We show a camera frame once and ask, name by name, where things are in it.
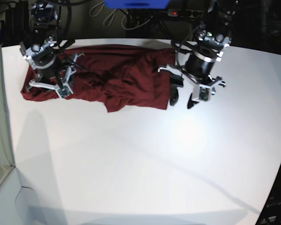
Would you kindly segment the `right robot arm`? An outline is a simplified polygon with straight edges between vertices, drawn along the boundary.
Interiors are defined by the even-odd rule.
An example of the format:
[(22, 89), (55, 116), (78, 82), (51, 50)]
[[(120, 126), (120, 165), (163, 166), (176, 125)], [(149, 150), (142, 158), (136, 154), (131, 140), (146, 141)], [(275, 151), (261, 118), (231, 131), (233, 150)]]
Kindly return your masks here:
[(31, 9), (31, 35), (20, 43), (20, 52), (34, 72), (34, 77), (25, 85), (26, 91), (39, 88), (55, 92), (63, 99), (74, 93), (73, 76), (77, 69), (84, 67), (77, 63), (77, 59), (83, 56), (81, 53), (65, 53), (74, 40), (60, 44), (61, 35), (69, 28), (67, 24), (63, 31), (60, 30), (60, 16), (61, 6), (45, 0), (36, 1)]

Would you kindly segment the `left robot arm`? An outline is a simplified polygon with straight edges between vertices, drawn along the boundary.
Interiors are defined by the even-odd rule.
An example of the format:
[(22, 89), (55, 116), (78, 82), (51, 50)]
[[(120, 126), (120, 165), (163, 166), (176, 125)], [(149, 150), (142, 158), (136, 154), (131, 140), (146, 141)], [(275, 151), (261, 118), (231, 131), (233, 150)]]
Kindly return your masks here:
[(216, 62), (222, 60), (224, 50), (231, 44), (231, 23), (237, 11), (237, 0), (212, 0), (208, 9), (192, 28), (195, 44), (171, 41), (175, 51), (175, 64), (160, 66), (158, 71), (170, 73), (171, 106), (178, 101), (178, 89), (184, 86), (184, 78), (192, 83), (193, 90), (187, 108), (198, 103), (208, 102), (216, 94), (216, 87), (226, 87), (222, 77), (211, 76)]

